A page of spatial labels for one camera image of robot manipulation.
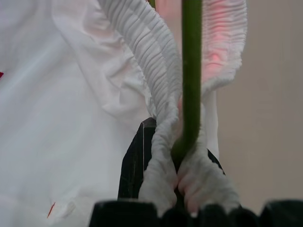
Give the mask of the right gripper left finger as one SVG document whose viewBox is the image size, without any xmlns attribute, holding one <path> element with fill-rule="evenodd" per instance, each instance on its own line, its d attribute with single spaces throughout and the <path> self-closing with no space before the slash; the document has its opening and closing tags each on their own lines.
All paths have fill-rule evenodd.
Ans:
<svg viewBox="0 0 303 227">
<path fill-rule="evenodd" d="M 143 182 L 144 171 L 152 157 L 152 138 L 156 120 L 148 118 L 141 122 L 123 158 L 119 181 L 119 199 L 137 199 Z"/>
</svg>

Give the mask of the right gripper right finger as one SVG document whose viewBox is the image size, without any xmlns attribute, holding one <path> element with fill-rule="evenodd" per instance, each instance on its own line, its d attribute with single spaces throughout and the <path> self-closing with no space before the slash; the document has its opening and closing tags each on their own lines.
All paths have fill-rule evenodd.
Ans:
<svg viewBox="0 0 303 227">
<path fill-rule="evenodd" d="M 207 151 L 208 151 L 208 158 L 210 159 L 210 163 L 207 170 L 212 174 L 225 175 L 225 172 L 219 160 L 214 156 L 214 154 L 210 150 Z"/>
</svg>

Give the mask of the white shorts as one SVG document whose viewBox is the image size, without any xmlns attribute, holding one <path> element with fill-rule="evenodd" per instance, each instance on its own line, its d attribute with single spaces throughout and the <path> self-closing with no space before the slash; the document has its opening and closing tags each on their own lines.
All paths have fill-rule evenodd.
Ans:
<svg viewBox="0 0 303 227">
<path fill-rule="evenodd" d="M 239 196 L 206 156 L 217 148 L 216 89 L 234 80 L 247 32 L 246 0 L 202 2 L 201 123 L 176 172 L 182 124 L 181 0 L 0 0 L 0 227 L 85 226 L 113 199 L 139 124 L 155 117 L 139 201 L 159 215 Z"/>
</svg>

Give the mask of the green wire hanger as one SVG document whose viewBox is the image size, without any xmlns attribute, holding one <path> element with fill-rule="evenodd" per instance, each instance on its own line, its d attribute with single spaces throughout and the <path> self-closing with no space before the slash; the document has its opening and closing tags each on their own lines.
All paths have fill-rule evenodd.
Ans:
<svg viewBox="0 0 303 227">
<path fill-rule="evenodd" d="M 145 0 L 127 5 L 142 31 L 130 44 L 146 82 L 145 101 L 156 119 L 152 160 L 179 168 L 200 130 L 203 0 L 181 0 L 182 48 L 166 22 Z"/>
</svg>

